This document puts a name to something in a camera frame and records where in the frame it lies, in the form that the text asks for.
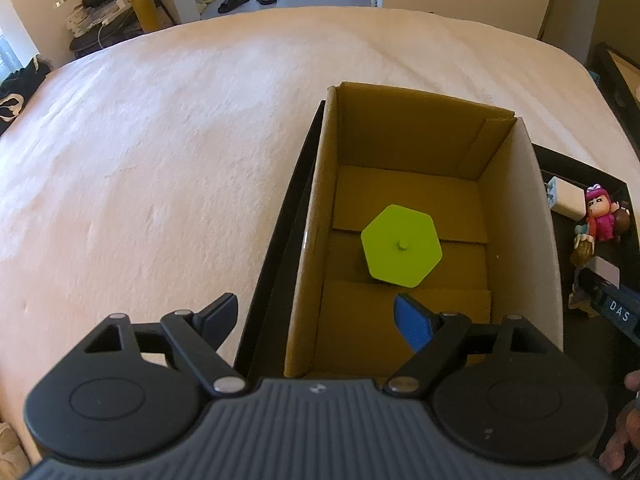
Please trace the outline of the right human hand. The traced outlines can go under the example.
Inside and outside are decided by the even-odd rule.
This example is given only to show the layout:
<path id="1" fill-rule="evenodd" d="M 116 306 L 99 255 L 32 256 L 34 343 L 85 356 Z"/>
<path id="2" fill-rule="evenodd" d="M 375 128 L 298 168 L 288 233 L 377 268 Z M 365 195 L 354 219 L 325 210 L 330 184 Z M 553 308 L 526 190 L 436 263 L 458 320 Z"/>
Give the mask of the right human hand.
<path id="1" fill-rule="evenodd" d="M 639 451 L 639 378 L 635 370 L 626 375 L 625 387 L 636 395 L 620 412 L 616 419 L 616 429 L 599 457 L 599 464 L 607 471 L 614 472 L 623 467 L 626 452 L 633 448 Z"/>

